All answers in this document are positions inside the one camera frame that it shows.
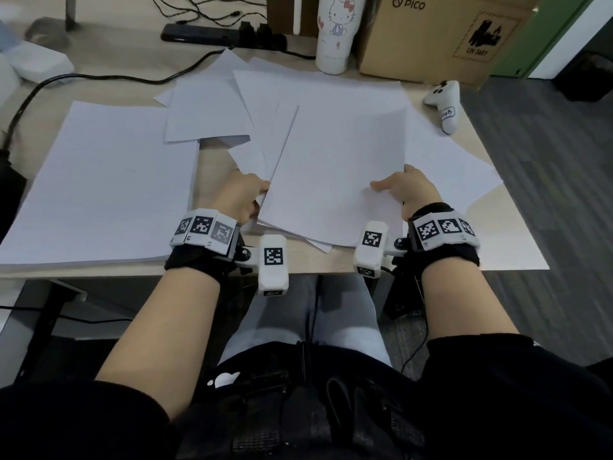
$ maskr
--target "light blue jeans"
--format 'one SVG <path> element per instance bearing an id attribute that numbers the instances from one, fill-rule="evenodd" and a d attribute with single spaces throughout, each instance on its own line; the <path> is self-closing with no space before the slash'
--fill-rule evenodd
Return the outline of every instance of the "light blue jeans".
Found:
<path id="1" fill-rule="evenodd" d="M 255 295 L 238 331 L 226 344 L 219 363 L 272 341 L 305 341 L 315 311 L 316 275 L 291 275 L 282 297 Z M 357 274 L 325 275 L 313 327 L 313 342 L 360 351 L 391 366 L 375 305 Z"/>

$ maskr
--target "white wall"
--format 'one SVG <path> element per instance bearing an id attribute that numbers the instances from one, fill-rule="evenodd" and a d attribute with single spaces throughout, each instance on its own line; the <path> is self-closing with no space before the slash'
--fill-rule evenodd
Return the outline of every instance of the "white wall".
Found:
<path id="1" fill-rule="evenodd" d="M 532 71 L 530 78 L 553 79 L 613 16 L 613 0 L 594 0 Z"/>

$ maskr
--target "black wrist strap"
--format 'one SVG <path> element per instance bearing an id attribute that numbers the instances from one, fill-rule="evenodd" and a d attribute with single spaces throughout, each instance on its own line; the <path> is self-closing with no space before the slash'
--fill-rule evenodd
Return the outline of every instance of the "black wrist strap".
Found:
<path id="1" fill-rule="evenodd" d="M 445 213 L 447 211 L 454 211 L 447 203 L 436 202 L 426 205 L 415 212 L 411 219 L 417 219 L 421 216 L 425 216 L 428 213 Z M 421 245 L 419 238 L 416 239 L 418 244 Z M 477 249 L 467 243 L 459 244 L 445 244 L 437 247 L 433 250 L 415 252 L 411 249 L 406 253 L 403 258 L 403 267 L 408 268 L 413 272 L 416 278 L 421 279 L 424 270 L 435 261 L 442 260 L 444 258 L 459 257 L 464 258 L 479 266 L 479 255 Z"/>
<path id="2" fill-rule="evenodd" d="M 220 260 L 213 257 L 213 254 L 204 247 L 187 243 L 173 248 L 164 269 L 185 267 L 207 274 L 219 283 L 236 269 L 234 261 Z"/>

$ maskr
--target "white game controller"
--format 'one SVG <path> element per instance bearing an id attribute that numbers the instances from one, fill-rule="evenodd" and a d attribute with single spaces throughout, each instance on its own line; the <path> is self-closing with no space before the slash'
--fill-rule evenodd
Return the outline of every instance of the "white game controller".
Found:
<path id="1" fill-rule="evenodd" d="M 424 103 L 438 108 L 444 133 L 451 135 L 456 131 L 460 112 L 460 84 L 458 81 L 441 82 L 424 97 Z"/>

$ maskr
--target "battery warning label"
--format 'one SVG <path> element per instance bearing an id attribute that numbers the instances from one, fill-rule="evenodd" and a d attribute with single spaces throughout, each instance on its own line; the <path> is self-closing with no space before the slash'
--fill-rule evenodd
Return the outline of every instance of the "battery warning label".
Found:
<path id="1" fill-rule="evenodd" d="M 468 28 L 453 57 L 489 63 L 521 22 L 521 18 L 480 12 Z"/>

